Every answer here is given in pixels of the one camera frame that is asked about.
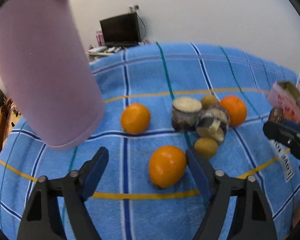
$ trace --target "bed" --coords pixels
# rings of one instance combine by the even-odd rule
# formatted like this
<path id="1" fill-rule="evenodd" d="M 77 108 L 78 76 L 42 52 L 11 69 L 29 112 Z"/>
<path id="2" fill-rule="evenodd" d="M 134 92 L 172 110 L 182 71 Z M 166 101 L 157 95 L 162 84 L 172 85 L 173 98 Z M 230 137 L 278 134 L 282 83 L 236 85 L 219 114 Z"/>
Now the bed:
<path id="1" fill-rule="evenodd" d="M 286 183 L 262 126 L 272 108 L 266 99 L 272 84 L 277 80 L 295 84 L 295 72 L 238 49 L 193 43 L 134 47 L 90 67 L 102 91 L 106 116 L 89 139 L 75 149 L 58 152 L 41 141 L 22 118 L 0 154 L 0 228 L 10 240 L 16 239 L 37 178 L 63 177 L 79 169 L 101 146 L 109 150 L 109 163 L 86 202 L 101 238 L 192 239 L 207 204 L 189 170 L 175 186 L 158 190 L 150 182 L 147 166 L 160 146 L 175 145 L 184 151 L 188 147 L 184 136 L 171 127 L 172 99 L 200 100 L 209 93 L 219 99 L 237 95 L 248 108 L 246 121 L 229 129 L 211 164 L 233 177 L 254 174 L 266 193 L 278 239 L 285 238 L 300 200 L 299 161 L 290 156 L 295 174 Z M 134 102 L 147 106 L 152 115 L 150 126 L 139 135 L 127 134 L 120 127 L 123 109 Z M 188 135 L 191 144 L 198 138 L 195 132 Z M 234 205 L 235 198 L 231 198 L 222 240 L 229 232 Z M 74 239 L 63 199 L 59 208 L 67 238 Z"/>

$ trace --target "pink package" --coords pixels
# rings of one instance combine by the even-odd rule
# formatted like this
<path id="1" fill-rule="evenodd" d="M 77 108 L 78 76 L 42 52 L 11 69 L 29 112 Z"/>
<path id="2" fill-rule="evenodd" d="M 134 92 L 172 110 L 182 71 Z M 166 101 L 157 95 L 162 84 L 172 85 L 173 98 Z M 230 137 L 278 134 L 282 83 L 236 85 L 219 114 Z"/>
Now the pink package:
<path id="1" fill-rule="evenodd" d="M 96 31 L 96 37 L 98 41 L 99 46 L 104 46 L 105 45 L 105 40 L 103 38 L 102 31 Z"/>
<path id="2" fill-rule="evenodd" d="M 300 122 L 300 109 L 295 99 L 275 82 L 268 95 L 268 101 L 274 107 L 282 107 L 285 119 Z"/>

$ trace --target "pink bottle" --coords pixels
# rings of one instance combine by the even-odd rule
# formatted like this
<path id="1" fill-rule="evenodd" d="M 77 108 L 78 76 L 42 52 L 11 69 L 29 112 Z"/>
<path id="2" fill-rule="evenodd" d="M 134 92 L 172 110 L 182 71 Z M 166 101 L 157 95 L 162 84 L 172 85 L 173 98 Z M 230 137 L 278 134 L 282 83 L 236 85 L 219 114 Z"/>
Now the pink bottle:
<path id="1" fill-rule="evenodd" d="M 31 128 L 57 150 L 84 142 L 104 116 L 68 0 L 6 0 L 0 75 Z"/>

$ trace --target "yellow stripe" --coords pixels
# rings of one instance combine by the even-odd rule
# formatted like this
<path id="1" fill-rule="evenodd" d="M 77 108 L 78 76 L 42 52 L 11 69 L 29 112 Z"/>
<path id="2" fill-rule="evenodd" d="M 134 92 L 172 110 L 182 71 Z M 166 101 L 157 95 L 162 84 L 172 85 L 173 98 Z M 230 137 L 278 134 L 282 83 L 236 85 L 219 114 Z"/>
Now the yellow stripe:
<path id="1" fill-rule="evenodd" d="M 184 192 L 177 193 L 164 193 L 164 194 L 125 194 L 125 193 L 101 193 L 95 192 L 93 197 L 95 198 L 104 198 L 111 200 L 160 200 L 160 199 L 171 199 L 171 198 L 185 198 L 192 197 L 199 194 L 198 189 L 192 189 Z"/>
<path id="2" fill-rule="evenodd" d="M 6 163 L 3 162 L 2 160 L 0 160 L 0 164 L 2 164 L 3 166 L 6 165 Z M 7 168 L 8 168 L 9 170 L 13 171 L 14 173 L 18 174 L 19 176 L 23 177 L 23 178 L 26 178 L 26 179 L 32 180 L 32 181 L 34 181 L 34 182 L 37 182 L 37 179 L 36 179 L 36 178 L 31 177 L 31 176 L 29 176 L 29 175 L 27 175 L 27 174 L 25 174 L 25 173 L 23 173 L 23 172 L 21 172 L 21 171 L 16 170 L 15 168 L 13 168 L 12 166 L 10 166 L 9 164 L 7 164 Z"/>
<path id="3" fill-rule="evenodd" d="M 261 90 L 257 88 L 242 88 L 242 91 L 247 92 L 259 92 L 263 94 L 268 94 L 268 90 Z M 239 88 L 215 88 L 215 89 L 205 89 L 205 90 L 188 90 L 188 91 L 175 91 L 173 92 L 174 95 L 188 95 L 188 94 L 205 94 L 213 92 L 239 92 Z M 128 96 L 118 96 L 114 98 L 110 98 L 105 100 L 104 103 L 110 103 L 116 100 L 124 99 L 124 98 L 140 98 L 140 97 L 163 97 L 169 95 L 169 92 L 162 92 L 162 93 L 149 93 L 149 94 L 137 94 L 137 95 L 128 95 Z"/>
<path id="4" fill-rule="evenodd" d="M 257 168 L 242 174 L 238 176 L 239 179 L 245 179 L 249 175 L 255 174 L 257 171 L 261 171 L 262 169 L 268 167 L 272 163 L 274 163 L 277 160 L 277 158 L 273 158 L 269 160 L 268 162 L 258 166 Z M 6 163 L 0 160 L 0 164 L 5 166 Z M 7 165 L 7 168 L 14 173 L 18 174 L 19 176 L 32 180 L 34 182 L 37 182 L 37 179 L 34 177 L 31 177 L 21 171 L 18 171 L 17 169 L 13 168 L 10 165 Z M 123 200 L 123 199 L 129 199 L 129 200 L 159 200 L 159 199 L 171 199 L 171 198 L 184 198 L 184 197 L 191 197 L 199 194 L 198 189 L 192 189 L 185 192 L 177 192 L 177 193 L 164 193 L 164 194 L 155 194 L 155 193 L 149 193 L 149 194 L 124 194 L 124 193 L 101 193 L 101 192 L 95 192 L 93 194 L 94 198 L 102 198 L 102 199 L 109 199 L 109 200 Z"/>
<path id="5" fill-rule="evenodd" d="M 245 174 L 242 174 L 242 175 L 238 176 L 237 178 L 238 178 L 238 179 L 245 179 L 245 178 L 248 177 L 249 175 L 253 175 L 253 174 L 255 174 L 256 172 L 265 169 L 266 167 L 268 167 L 268 166 L 271 165 L 272 163 L 276 162 L 277 160 L 278 160 L 278 158 L 277 158 L 277 157 L 274 157 L 273 159 L 267 161 L 266 163 L 264 163 L 264 164 L 262 164 L 262 165 L 260 165 L 260 166 L 258 166 L 258 167 L 256 167 L 256 168 L 254 168 L 254 169 L 251 170 L 251 171 L 248 171 L 248 172 L 245 173 Z"/>

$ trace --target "kiwi fruit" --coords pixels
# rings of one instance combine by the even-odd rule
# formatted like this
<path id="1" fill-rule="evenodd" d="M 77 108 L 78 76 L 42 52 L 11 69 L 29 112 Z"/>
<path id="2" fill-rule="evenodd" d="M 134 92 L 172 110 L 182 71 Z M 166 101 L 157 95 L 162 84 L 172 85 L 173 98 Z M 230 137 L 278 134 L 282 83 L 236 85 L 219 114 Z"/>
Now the kiwi fruit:
<path id="1" fill-rule="evenodd" d="M 194 148 L 202 157 L 210 159 L 216 155 L 218 151 L 218 143 L 209 137 L 199 138 L 195 142 Z"/>
<path id="2" fill-rule="evenodd" d="M 201 99 L 201 104 L 203 109 L 207 109 L 211 105 L 219 104 L 219 100 L 213 95 L 205 95 Z"/>

